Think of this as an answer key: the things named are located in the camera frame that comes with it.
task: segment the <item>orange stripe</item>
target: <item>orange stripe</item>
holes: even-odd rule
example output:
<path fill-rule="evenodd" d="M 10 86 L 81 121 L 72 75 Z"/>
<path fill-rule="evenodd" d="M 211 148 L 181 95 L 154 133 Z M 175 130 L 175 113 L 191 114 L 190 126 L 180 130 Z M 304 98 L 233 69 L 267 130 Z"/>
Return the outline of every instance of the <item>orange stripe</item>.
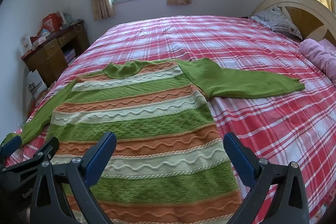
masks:
<path fill-rule="evenodd" d="M 148 73 L 148 72 L 155 72 L 158 70 L 166 69 L 169 68 L 170 66 L 175 66 L 177 63 L 175 61 L 168 61 L 160 64 L 150 64 L 145 67 L 143 67 L 138 74 L 142 73 Z M 77 82 L 78 83 L 83 83 L 87 81 L 106 81 L 106 80 L 111 80 L 107 75 L 101 74 L 101 75 L 95 75 L 95 76 L 89 76 L 89 77 L 78 77 Z"/>
<path fill-rule="evenodd" d="M 80 211 L 73 196 L 67 196 L 71 209 Z M 110 219 L 126 222 L 192 223 L 234 213 L 241 204 L 237 190 L 215 198 L 177 204 L 120 204 L 99 202 Z"/>
<path fill-rule="evenodd" d="M 64 103 L 59 107 L 55 108 L 55 110 L 61 112 L 75 113 L 80 111 L 95 111 L 114 109 L 119 107 L 129 107 L 191 95 L 195 90 L 199 90 L 199 88 L 197 88 L 195 85 L 188 85 L 178 89 L 170 89 L 162 92 L 155 92 L 141 96 L 137 95 L 116 100 L 105 100 L 100 102 L 83 104 Z"/>
<path fill-rule="evenodd" d="M 198 145 L 204 145 L 220 138 L 216 124 L 209 123 L 192 131 L 184 133 L 161 135 L 151 138 L 123 139 L 117 141 L 114 156 L 139 156 L 186 150 Z M 59 145 L 59 155 L 84 155 L 97 142 L 62 142 Z"/>

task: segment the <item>sweater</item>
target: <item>sweater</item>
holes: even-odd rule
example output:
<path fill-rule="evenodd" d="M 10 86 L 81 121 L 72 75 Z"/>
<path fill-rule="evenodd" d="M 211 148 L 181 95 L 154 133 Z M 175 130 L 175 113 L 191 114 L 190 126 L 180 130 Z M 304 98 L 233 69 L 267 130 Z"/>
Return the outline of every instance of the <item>sweater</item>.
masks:
<path fill-rule="evenodd" d="M 241 199 L 207 99 L 304 88 L 298 79 L 220 68 L 208 58 L 111 63 L 53 96 L 21 137 L 27 143 L 50 123 L 47 138 L 60 142 L 51 162 L 62 164 L 114 132 L 117 147 L 90 188 L 114 223 L 222 223 Z M 78 212 L 70 188 L 65 191 Z"/>

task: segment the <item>curved headboard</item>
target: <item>curved headboard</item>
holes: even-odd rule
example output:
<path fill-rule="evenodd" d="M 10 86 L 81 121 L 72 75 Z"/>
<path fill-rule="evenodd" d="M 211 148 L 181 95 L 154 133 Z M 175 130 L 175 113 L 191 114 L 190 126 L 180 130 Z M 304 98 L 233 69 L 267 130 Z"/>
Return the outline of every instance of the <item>curved headboard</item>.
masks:
<path fill-rule="evenodd" d="M 252 15 L 276 4 L 299 29 L 303 39 L 328 39 L 336 45 L 336 16 L 317 0 L 264 0 Z"/>

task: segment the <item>gray patterned pillow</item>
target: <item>gray patterned pillow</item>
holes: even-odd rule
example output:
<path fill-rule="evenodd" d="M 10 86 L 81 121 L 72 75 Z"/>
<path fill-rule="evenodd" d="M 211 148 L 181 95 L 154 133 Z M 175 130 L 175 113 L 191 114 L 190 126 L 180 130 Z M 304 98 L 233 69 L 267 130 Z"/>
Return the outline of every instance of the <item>gray patterned pillow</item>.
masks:
<path fill-rule="evenodd" d="M 299 29 L 293 24 L 293 22 L 287 19 L 277 5 L 274 4 L 266 10 L 257 12 L 254 16 L 257 16 L 261 20 L 265 21 L 273 32 L 288 32 L 302 40 L 302 35 Z"/>

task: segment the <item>wooden desk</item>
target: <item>wooden desk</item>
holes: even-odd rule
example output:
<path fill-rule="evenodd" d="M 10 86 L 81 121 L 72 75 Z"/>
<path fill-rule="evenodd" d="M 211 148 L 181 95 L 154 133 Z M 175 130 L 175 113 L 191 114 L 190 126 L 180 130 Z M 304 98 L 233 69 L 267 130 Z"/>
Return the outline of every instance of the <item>wooden desk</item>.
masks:
<path fill-rule="evenodd" d="M 90 46 L 84 28 L 84 21 L 75 26 L 69 26 L 59 32 L 47 36 L 47 40 L 34 51 L 28 52 L 21 59 L 30 71 L 37 69 L 43 81 L 50 86 L 58 80 L 62 72 L 68 67 L 62 48 L 75 49 L 76 57 L 81 55 Z"/>

